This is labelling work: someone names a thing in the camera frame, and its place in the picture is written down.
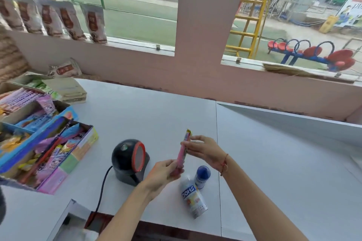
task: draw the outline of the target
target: banner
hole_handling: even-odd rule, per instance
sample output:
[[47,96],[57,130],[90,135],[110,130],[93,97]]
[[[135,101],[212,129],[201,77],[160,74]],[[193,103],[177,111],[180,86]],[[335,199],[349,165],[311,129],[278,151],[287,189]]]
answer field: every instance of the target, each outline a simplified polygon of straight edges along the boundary
[[347,0],[337,15],[335,27],[362,27],[362,0]]

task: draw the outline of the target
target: yellow trash bin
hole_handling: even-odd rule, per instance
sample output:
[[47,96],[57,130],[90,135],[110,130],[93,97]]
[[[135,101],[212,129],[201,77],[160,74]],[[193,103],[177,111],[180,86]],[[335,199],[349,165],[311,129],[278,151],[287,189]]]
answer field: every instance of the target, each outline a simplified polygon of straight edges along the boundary
[[333,25],[338,21],[339,16],[330,15],[327,20],[323,23],[322,27],[320,27],[319,31],[321,33],[328,33]]

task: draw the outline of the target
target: forearm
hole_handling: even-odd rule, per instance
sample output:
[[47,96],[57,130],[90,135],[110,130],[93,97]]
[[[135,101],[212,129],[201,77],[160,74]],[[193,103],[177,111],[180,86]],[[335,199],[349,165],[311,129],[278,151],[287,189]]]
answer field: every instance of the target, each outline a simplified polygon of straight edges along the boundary
[[230,156],[227,164],[223,177],[257,241],[308,241]]
[[149,202],[149,193],[141,183],[123,203],[97,241],[130,241]]

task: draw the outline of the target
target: hand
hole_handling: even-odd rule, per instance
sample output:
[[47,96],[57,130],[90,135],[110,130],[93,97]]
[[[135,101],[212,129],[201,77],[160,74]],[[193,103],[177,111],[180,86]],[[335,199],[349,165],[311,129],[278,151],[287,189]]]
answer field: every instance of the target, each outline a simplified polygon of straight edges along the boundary
[[185,171],[184,169],[178,170],[177,175],[172,174],[176,166],[177,161],[173,159],[157,162],[146,179],[142,181],[149,192],[151,200],[155,199],[168,183],[181,177],[181,174]]
[[226,153],[219,147],[215,140],[203,135],[191,136],[190,139],[202,142],[182,141],[181,144],[187,148],[187,153],[203,159],[215,170],[221,172]]

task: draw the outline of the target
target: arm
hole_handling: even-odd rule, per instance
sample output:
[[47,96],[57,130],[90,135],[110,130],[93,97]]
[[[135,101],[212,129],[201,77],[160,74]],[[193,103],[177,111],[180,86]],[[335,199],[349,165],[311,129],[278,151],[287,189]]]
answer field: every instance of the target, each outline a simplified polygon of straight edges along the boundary
[[184,172],[182,169],[180,174],[171,176],[176,166],[176,160],[157,162],[146,179],[129,195],[97,241],[130,241],[149,202],[156,198],[168,183],[179,179]]
[[223,177],[257,241],[308,241],[293,222],[212,138],[199,135],[191,139],[202,142],[183,141],[187,153],[205,160],[211,167],[223,172]]

